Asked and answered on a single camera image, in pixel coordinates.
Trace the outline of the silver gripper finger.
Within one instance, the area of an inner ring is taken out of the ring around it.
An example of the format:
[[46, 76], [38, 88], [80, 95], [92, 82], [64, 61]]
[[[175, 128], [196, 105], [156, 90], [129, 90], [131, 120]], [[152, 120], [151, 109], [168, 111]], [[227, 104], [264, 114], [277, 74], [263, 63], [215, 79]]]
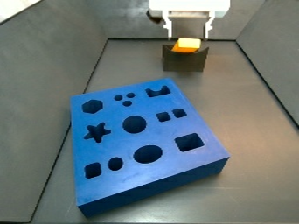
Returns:
[[215, 12], [209, 11], [207, 22], [205, 22], [204, 27], [203, 27], [203, 39], [209, 38], [209, 31], [212, 30], [212, 25], [211, 24], [212, 24], [213, 19], [215, 19]]
[[173, 24], [172, 24], [172, 20], [169, 19], [169, 11], [168, 10], [163, 10], [163, 28], [167, 30], [167, 37], [168, 39], [172, 38], [173, 36]]

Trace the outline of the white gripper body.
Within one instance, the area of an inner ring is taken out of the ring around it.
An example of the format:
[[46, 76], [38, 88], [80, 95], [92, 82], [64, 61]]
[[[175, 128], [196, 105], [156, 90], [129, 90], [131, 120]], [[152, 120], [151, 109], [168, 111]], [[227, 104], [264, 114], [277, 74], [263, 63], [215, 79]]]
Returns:
[[149, 0], [148, 11], [155, 18], [167, 12], [169, 18], [221, 18], [229, 10], [229, 0]]

